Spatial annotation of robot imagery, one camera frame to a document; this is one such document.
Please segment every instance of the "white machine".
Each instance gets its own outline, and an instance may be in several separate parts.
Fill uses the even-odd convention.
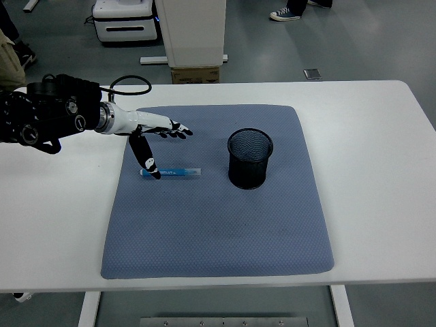
[[[97,0],[93,18],[101,42],[148,41],[158,36],[153,0]]]

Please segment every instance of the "blue mat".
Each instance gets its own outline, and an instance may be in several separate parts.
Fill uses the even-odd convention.
[[[321,273],[333,256],[300,122],[292,107],[147,108],[193,131],[186,140],[147,136],[160,168],[196,177],[139,175],[129,145],[110,217],[102,277],[233,277]],[[244,127],[274,143],[265,183],[228,180],[227,139]]]

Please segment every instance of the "white table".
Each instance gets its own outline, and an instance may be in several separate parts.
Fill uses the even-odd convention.
[[[106,228],[126,139],[86,131],[62,139],[57,155],[0,144],[0,292],[436,281],[436,133],[406,84],[155,85],[148,95],[116,96],[115,101],[126,110],[294,107],[313,164],[334,268],[279,277],[103,279]]]

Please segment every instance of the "metal plate on floor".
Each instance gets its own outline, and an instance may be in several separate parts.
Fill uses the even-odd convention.
[[[306,317],[143,317],[140,327],[308,327]]]
[[[322,80],[318,69],[305,69],[304,72],[307,80]]]

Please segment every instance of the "black mesh pen holder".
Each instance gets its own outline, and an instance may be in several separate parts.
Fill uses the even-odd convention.
[[[273,141],[263,131],[244,128],[235,131],[227,141],[230,154],[229,179],[241,189],[255,189],[266,178],[268,158]]]

